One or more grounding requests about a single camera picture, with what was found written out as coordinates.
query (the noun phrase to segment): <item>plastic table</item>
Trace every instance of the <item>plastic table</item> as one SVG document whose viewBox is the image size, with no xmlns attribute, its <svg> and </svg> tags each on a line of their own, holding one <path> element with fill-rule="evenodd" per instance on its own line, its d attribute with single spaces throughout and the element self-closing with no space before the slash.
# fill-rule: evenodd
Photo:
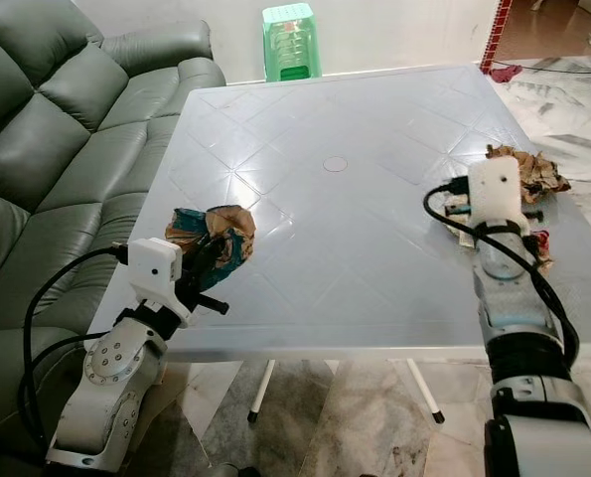
<svg viewBox="0 0 591 477">
<path fill-rule="evenodd" d="M 228 314 L 197 309 L 170 361 L 484 357 L 472 253 L 421 200 L 487 144 L 536 152 L 473 66 L 193 91 L 131 237 L 223 204 L 257 233 L 209 292 Z M 566 194 L 540 208 L 549 279 L 591 355 L 591 227 Z M 133 301 L 118 266 L 89 331 Z"/>
</svg>

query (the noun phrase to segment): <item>green leather sofa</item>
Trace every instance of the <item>green leather sofa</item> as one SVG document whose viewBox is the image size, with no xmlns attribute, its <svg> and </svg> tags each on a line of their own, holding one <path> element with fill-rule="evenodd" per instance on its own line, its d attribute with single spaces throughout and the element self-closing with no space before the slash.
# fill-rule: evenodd
<svg viewBox="0 0 591 477">
<path fill-rule="evenodd" d="M 224 84 L 204 22 L 103 38 L 69 0 L 0 0 L 0 455 L 37 453 L 15 406 L 32 296 L 74 258 L 128 239 L 187 95 Z M 114 267 L 95 258 L 44 296 L 34 355 L 86 332 Z M 50 432 L 80 355 L 64 349 L 37 371 Z"/>
</svg>

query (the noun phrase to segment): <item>tiled floor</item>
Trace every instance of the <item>tiled floor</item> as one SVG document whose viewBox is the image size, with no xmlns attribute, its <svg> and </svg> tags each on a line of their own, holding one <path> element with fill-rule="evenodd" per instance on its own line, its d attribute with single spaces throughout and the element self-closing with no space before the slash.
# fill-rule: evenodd
<svg viewBox="0 0 591 477">
<path fill-rule="evenodd" d="M 578 0 L 545 0 L 535 12 L 532 3 L 514 0 L 496 60 L 591 55 L 591 14 Z"/>
<path fill-rule="evenodd" d="M 591 70 L 591 58 L 544 64 Z M 591 223 L 591 75 L 525 71 L 494 86 L 533 143 L 559 163 Z M 145 403 L 134 441 L 142 443 L 126 475 L 193 476 L 227 461 L 254 465 L 264 477 L 482 477 L 483 424 L 492 412 L 487 363 L 418 366 L 442 425 L 404 361 L 278 361 L 253 426 L 246 413 L 264 363 L 171 365 Z M 573 371 L 591 407 L 591 359 Z"/>
</svg>

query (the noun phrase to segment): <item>green plastic stool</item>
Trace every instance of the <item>green plastic stool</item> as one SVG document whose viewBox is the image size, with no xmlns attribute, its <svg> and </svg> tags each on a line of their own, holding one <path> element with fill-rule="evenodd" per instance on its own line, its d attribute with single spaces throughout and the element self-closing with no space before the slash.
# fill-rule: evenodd
<svg viewBox="0 0 591 477">
<path fill-rule="evenodd" d="M 319 78 L 317 23 L 308 3 L 262 11 L 266 81 Z"/>
</svg>

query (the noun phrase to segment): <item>red cloth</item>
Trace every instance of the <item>red cloth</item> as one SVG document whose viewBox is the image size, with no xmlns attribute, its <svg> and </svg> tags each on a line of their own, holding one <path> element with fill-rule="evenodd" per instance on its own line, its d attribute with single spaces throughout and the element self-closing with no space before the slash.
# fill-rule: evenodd
<svg viewBox="0 0 591 477">
<path fill-rule="evenodd" d="M 490 70 L 490 76 L 495 82 L 510 82 L 512 78 L 522 71 L 520 65 Z"/>
</svg>

